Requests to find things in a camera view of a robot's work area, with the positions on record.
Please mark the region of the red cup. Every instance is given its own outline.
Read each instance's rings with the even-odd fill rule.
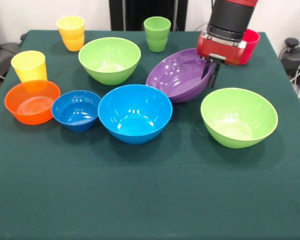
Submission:
[[[242,55],[242,59],[239,63],[239,65],[246,64],[249,59],[251,58],[252,54],[254,53],[254,50],[256,46],[259,43],[260,35],[256,31],[253,31],[251,29],[247,29],[246,32],[243,35],[243,41],[246,41],[246,47]]]

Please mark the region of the green bowl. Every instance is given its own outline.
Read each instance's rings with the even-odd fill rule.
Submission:
[[[213,138],[232,149],[261,142],[278,125],[274,106],[263,96],[241,88],[223,88],[208,94],[202,101],[201,115]]]
[[[103,37],[88,42],[79,51],[79,61],[87,73],[105,85],[127,80],[141,57],[140,48],[119,37]]]

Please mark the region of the black robot cylinder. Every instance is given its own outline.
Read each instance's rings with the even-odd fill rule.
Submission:
[[[247,30],[254,9],[252,6],[241,5],[227,0],[216,0],[209,25],[213,26],[213,29],[232,32],[235,38],[238,36],[242,37]]]

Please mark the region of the red robot part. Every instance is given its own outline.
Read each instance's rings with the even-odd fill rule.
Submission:
[[[258,0],[225,0],[230,3],[239,4],[247,7],[255,7],[257,5]]]
[[[201,35],[199,36],[196,50],[197,54],[204,58],[210,58],[211,54],[224,57],[224,62],[226,64],[234,66],[237,66],[240,63],[245,51],[244,48],[222,44],[220,42],[204,38]]]

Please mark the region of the white wall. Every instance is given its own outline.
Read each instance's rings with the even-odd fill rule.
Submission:
[[[58,18],[79,15],[87,30],[111,30],[108,0],[0,0],[0,44],[31,29],[56,30]]]
[[[188,0],[186,31],[208,22],[210,15],[211,0]],[[278,54],[286,38],[300,41],[300,0],[259,0],[248,27],[266,32]]]
[[[65,15],[82,16],[87,30],[111,30],[108,0],[0,0],[0,43],[19,42],[30,29],[55,30]],[[210,15],[211,0],[188,0],[186,31]],[[300,0],[259,0],[249,28],[266,32],[279,53],[286,38],[300,40]]]

